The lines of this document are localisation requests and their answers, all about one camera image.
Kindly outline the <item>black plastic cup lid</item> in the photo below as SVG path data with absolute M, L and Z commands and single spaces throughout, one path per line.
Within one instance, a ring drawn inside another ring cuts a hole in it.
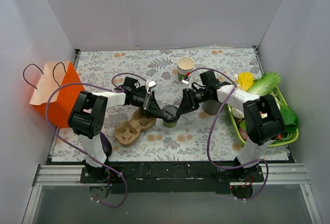
M 176 122 L 179 116 L 176 115 L 178 108 L 175 105 L 166 105 L 162 108 L 163 121 Z

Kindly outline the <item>green paper cup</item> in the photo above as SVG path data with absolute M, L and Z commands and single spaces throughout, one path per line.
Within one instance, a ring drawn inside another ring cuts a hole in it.
M 178 119 L 164 119 L 163 123 L 168 128 L 173 128 L 176 126 Z

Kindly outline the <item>brown cardboard cup carrier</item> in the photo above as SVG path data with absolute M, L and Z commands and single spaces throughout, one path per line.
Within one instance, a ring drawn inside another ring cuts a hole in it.
M 156 118 L 147 116 L 142 109 L 137 109 L 129 120 L 121 122 L 114 128 L 114 136 L 124 147 L 133 145 L 142 132 L 151 129 Z

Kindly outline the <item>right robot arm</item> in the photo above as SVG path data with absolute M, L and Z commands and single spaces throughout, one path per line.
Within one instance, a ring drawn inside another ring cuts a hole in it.
M 216 72 L 205 68 L 205 72 L 200 74 L 203 87 L 197 90 L 191 86 L 190 73 L 183 77 L 182 82 L 189 87 L 183 89 L 183 98 L 176 114 L 181 116 L 195 111 L 200 103 L 210 100 L 221 103 L 220 110 L 228 104 L 243 112 L 246 143 L 235 157 L 232 167 L 218 167 L 226 178 L 243 182 L 257 170 L 262 154 L 285 131 L 286 125 L 272 95 L 259 96 L 244 92 L 238 89 L 233 80 L 220 82 L 215 76 Z

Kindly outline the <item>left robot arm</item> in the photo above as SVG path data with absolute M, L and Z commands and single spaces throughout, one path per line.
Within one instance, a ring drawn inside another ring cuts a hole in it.
M 106 167 L 112 154 L 109 139 L 102 132 L 106 110 L 111 107 L 132 105 L 137 110 L 132 117 L 114 128 L 114 136 L 124 147 L 132 145 L 141 132 L 149 130 L 164 114 L 154 91 L 155 81 L 140 86 L 137 79 L 126 77 L 121 85 L 123 92 L 91 93 L 81 91 L 68 118 L 68 125 L 82 141 L 87 158 L 83 164 L 88 175 L 100 183 L 106 182 L 110 171 Z

